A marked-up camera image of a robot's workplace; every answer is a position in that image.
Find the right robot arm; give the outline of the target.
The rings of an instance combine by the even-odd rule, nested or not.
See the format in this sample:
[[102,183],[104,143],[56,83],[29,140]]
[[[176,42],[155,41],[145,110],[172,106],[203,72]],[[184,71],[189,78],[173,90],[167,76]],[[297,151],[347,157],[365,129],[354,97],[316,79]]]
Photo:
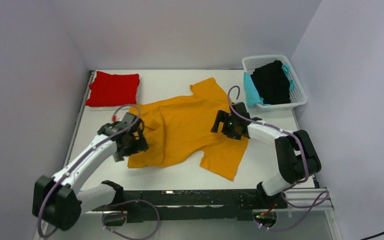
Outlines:
[[222,132],[234,140],[243,137],[257,140],[275,149],[277,170],[256,187],[255,200],[260,207],[269,207],[283,191],[321,171],[322,164],[305,130],[291,132],[250,117],[243,102],[234,103],[229,109],[229,112],[217,112],[212,133]]

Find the yellow t shirt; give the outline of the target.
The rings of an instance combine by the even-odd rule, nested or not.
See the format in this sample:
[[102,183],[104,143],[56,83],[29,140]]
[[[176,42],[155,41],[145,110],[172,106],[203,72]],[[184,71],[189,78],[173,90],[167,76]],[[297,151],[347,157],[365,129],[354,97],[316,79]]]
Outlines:
[[200,167],[234,180],[248,139],[231,139],[212,133],[219,110],[229,110],[227,93],[211,77],[190,85],[191,95],[181,95],[131,107],[140,114],[148,150],[129,156],[128,168],[170,167],[202,151]]

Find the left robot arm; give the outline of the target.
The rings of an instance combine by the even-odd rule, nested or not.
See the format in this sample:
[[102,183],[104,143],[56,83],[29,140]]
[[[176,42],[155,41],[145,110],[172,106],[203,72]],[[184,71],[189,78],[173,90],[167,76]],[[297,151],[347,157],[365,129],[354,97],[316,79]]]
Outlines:
[[40,222],[67,231],[88,211],[101,206],[119,209],[125,199],[121,185],[104,180],[87,190],[82,187],[108,158],[120,162],[148,148],[144,123],[138,116],[126,113],[122,120],[104,124],[88,147],[65,168],[51,177],[43,175],[36,180],[32,214]]

